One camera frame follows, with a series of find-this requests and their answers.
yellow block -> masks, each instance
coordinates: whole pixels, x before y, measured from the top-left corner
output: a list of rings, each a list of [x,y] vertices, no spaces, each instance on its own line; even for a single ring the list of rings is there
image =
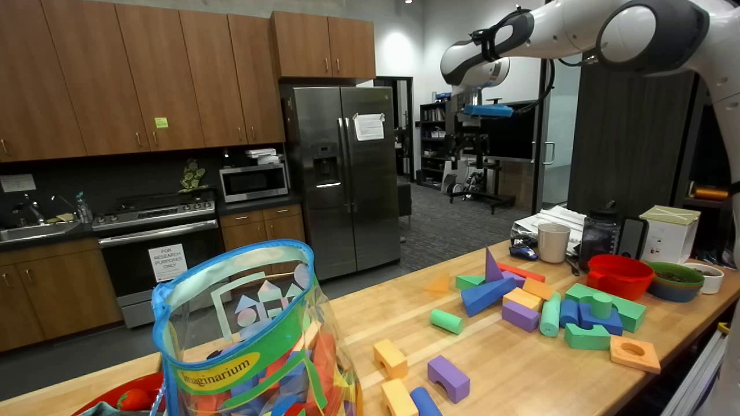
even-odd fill
[[[649,341],[610,336],[610,361],[625,366],[661,375],[661,361]]]
[[[400,379],[409,371],[408,356],[390,340],[375,341],[375,361],[390,379]]]
[[[526,279],[526,286],[523,286],[528,294],[534,294],[536,297],[541,301],[548,301],[553,297],[553,286],[546,283],[546,282],[536,282],[536,279]]]
[[[400,379],[381,384],[381,390],[390,416],[419,416],[419,408]]]
[[[534,310],[534,311],[539,311],[539,307],[541,307],[541,297],[539,295],[534,295],[534,294],[529,294],[529,291],[523,291],[523,289],[513,289],[513,291],[509,291],[507,295],[505,295],[505,302],[519,302],[519,305],[523,305],[523,307],[529,307],[529,310]]]

green bowl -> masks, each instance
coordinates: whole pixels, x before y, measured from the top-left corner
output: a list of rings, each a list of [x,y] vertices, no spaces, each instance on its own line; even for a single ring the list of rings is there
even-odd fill
[[[648,264],[655,271],[649,294],[674,302],[689,302],[702,286],[702,274],[678,264]]]

wooden table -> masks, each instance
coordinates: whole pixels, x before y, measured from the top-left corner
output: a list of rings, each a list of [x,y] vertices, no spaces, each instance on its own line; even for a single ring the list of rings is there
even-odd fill
[[[512,258],[507,242],[493,245],[490,251],[497,260],[546,274],[557,291],[576,282],[567,265]],[[460,294],[452,283],[456,274],[484,274],[484,267],[485,251],[476,249],[330,302],[364,384],[366,416],[387,414],[379,400],[385,375],[373,361],[373,343],[385,336],[408,351],[408,388],[426,386],[443,414],[610,414],[649,380],[646,371],[613,364],[607,351],[573,351],[561,335],[550,340],[526,333],[501,320],[499,307],[468,319]],[[740,274],[736,271],[727,273],[716,295],[699,295],[691,302],[644,295],[648,317],[634,336],[655,341],[667,362],[734,307],[737,295]],[[433,307],[465,317],[465,331],[452,335],[431,326]],[[439,353],[471,379],[470,398],[459,403],[426,379],[426,362]],[[69,414],[99,393],[153,371],[157,362],[157,356],[145,356],[19,395],[0,401],[0,414]]]

appliance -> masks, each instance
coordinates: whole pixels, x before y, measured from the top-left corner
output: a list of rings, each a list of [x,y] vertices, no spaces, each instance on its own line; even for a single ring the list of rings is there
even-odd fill
[[[224,251],[209,193],[127,195],[92,220],[127,327],[153,320],[153,286]]]
[[[320,279],[397,260],[390,87],[286,86],[283,96]]]
[[[271,199],[289,193],[289,172],[283,161],[255,167],[224,167],[220,169],[224,202]]]

lower cabinet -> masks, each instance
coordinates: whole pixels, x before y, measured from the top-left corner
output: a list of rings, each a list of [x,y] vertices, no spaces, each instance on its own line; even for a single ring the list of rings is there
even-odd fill
[[[263,209],[223,215],[224,247],[234,249],[272,237],[305,240],[301,206],[277,206]]]
[[[0,351],[120,320],[95,240],[0,251]]]

